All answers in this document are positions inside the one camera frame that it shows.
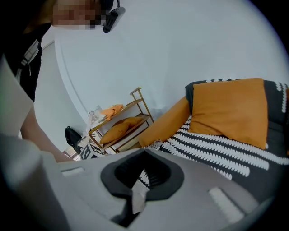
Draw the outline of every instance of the orange armrest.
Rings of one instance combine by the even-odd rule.
[[[189,102],[184,97],[140,134],[139,143],[145,147],[156,140],[164,142],[184,125],[190,114]]]

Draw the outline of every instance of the orange pillow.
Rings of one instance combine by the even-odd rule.
[[[123,136],[124,133],[128,130],[128,123],[122,123],[110,128],[105,135],[101,138],[100,144],[110,143]]]
[[[262,79],[193,85],[194,102],[188,132],[225,135],[265,149],[268,110]]]
[[[121,123],[127,123],[127,124],[129,124],[129,129],[131,129],[132,127],[134,127],[138,123],[140,123],[142,120],[143,119],[140,117],[130,117],[130,118],[126,118],[126,119],[123,119],[123,120],[116,122],[113,126],[121,124]]]

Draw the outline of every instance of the black backpack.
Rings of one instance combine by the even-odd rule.
[[[78,142],[81,140],[81,135],[79,135],[72,128],[67,127],[67,128],[65,128],[65,137],[66,137],[67,143],[71,147],[73,147],[73,149],[77,152],[77,154],[80,154],[81,150],[78,147]]]

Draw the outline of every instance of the black and white blanket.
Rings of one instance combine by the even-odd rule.
[[[276,155],[224,136],[189,133],[190,122],[191,116],[157,149],[210,166],[248,190],[260,203],[274,195],[289,165],[284,153]],[[140,181],[148,186],[145,172]]]

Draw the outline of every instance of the person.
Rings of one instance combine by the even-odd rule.
[[[112,6],[113,0],[42,0],[23,4],[26,10],[30,10],[32,17],[20,21],[19,17],[24,16],[22,11],[25,9],[18,11],[22,14],[17,15],[18,19],[14,21],[19,25],[14,28],[12,36],[6,41],[8,45],[4,48],[4,55],[17,81],[33,102],[41,66],[41,40],[50,26],[69,28],[69,26],[98,24],[101,15],[110,11]],[[32,141],[42,151],[52,153],[57,162],[72,160],[58,150],[41,129],[33,106],[20,132],[23,139]]]

